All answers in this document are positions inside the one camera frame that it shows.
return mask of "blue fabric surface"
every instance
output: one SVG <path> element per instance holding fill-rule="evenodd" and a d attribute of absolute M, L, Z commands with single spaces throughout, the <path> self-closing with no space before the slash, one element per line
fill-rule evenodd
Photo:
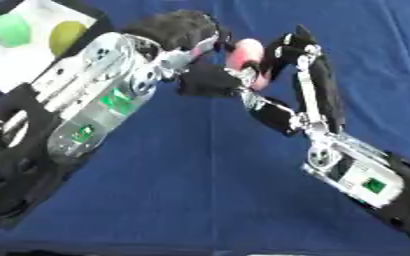
<path fill-rule="evenodd" d="M 410 158 L 410 0 L 87 2 L 118 26 L 198 9 L 265 43 L 304 24 L 337 72 L 347 131 Z M 293 102 L 289 82 L 266 93 Z M 163 84 L 57 195 L 0 231 L 0 247 L 410 255 L 405 235 L 300 171 L 307 147 L 236 100 L 183 98 Z"/>

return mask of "white tray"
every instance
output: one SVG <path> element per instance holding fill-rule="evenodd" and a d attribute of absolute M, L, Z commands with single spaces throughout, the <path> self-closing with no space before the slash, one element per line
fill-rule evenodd
<path fill-rule="evenodd" d="M 49 48 L 53 28 L 63 21 L 78 21 L 90 28 L 96 19 L 51 0 L 25 0 L 10 13 L 19 13 L 31 25 L 31 43 L 14 48 L 0 45 L 0 91 L 7 93 L 34 80 L 55 57 Z"/>

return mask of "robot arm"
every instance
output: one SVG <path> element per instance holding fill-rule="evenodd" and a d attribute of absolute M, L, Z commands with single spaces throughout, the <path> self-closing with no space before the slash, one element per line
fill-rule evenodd
<path fill-rule="evenodd" d="M 300 103 L 298 110 L 251 89 L 257 76 L 270 73 L 275 79 L 288 65 L 297 69 L 294 88 Z M 206 86 L 215 94 L 239 94 L 247 111 L 263 124 L 286 136 L 303 132 L 311 142 L 303 170 L 410 236 L 410 162 L 344 132 L 345 119 L 334 76 L 321 47 L 306 29 L 299 26 L 295 34 L 286 34 L 270 44 L 259 65 L 242 70 L 214 69 L 220 76 L 227 73 L 238 81 L 221 79 L 225 86 L 197 83 L 197 77 L 213 76 L 212 68 L 197 67 L 191 69 L 193 74 L 182 75 L 181 87 L 189 88 L 192 95 L 200 95 L 203 89 L 197 88 Z M 222 88 L 234 93 L 220 93 Z"/>
<path fill-rule="evenodd" d="M 106 136 L 228 34 L 176 11 L 106 33 L 0 98 L 0 228 L 17 224 L 94 154 Z"/>

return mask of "pink ball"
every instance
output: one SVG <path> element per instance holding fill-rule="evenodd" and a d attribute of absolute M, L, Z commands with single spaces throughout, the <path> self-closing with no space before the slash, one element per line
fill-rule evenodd
<path fill-rule="evenodd" d="M 261 62 L 264 57 L 264 47 L 256 39 L 246 38 L 235 44 L 235 50 L 227 56 L 226 66 L 228 68 L 240 70 L 248 62 Z M 252 88 L 261 90 L 269 83 L 268 77 L 258 76 Z"/>

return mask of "green ball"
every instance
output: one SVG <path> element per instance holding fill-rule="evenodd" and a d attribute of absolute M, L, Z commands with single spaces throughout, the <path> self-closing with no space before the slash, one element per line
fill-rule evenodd
<path fill-rule="evenodd" d="M 31 26 L 19 14 L 0 15 L 0 44 L 17 47 L 31 42 Z"/>
<path fill-rule="evenodd" d="M 54 56 L 62 55 L 77 39 L 87 31 L 87 27 L 77 21 L 59 23 L 51 32 L 49 46 Z"/>

